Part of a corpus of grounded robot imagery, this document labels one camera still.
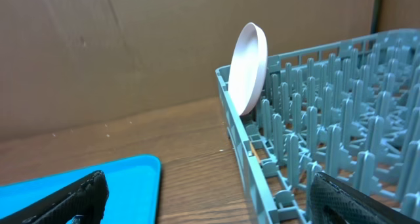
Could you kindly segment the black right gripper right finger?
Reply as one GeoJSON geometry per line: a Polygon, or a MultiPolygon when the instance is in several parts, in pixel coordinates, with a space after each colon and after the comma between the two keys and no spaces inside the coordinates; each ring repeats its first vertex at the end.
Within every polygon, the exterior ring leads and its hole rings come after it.
{"type": "Polygon", "coordinates": [[[308,209],[313,223],[419,224],[324,172],[314,174],[308,209]]]}

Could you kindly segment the wooden chopstick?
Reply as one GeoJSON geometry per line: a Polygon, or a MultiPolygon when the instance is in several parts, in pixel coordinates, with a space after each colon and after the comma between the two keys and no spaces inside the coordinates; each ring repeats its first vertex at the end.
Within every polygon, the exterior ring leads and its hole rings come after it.
{"type": "Polygon", "coordinates": [[[252,154],[254,155],[254,157],[256,157],[258,163],[261,165],[261,159],[257,153],[257,151],[255,150],[255,147],[253,146],[253,143],[250,142],[250,149],[252,151],[252,154]]]}

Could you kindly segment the white dinner plate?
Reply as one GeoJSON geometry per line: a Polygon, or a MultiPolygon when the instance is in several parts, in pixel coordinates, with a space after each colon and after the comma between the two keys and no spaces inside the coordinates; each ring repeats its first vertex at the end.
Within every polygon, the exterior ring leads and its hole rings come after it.
{"type": "Polygon", "coordinates": [[[250,113],[262,93],[267,72],[268,44],[256,24],[246,24],[236,42],[228,78],[228,93],[238,115],[250,113]]]}

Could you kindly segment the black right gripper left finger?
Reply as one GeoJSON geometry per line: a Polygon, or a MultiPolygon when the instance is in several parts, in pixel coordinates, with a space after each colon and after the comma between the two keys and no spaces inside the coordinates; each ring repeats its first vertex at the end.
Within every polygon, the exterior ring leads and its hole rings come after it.
{"type": "Polygon", "coordinates": [[[1,219],[2,223],[100,223],[109,197],[103,171],[96,170],[1,219]]]}

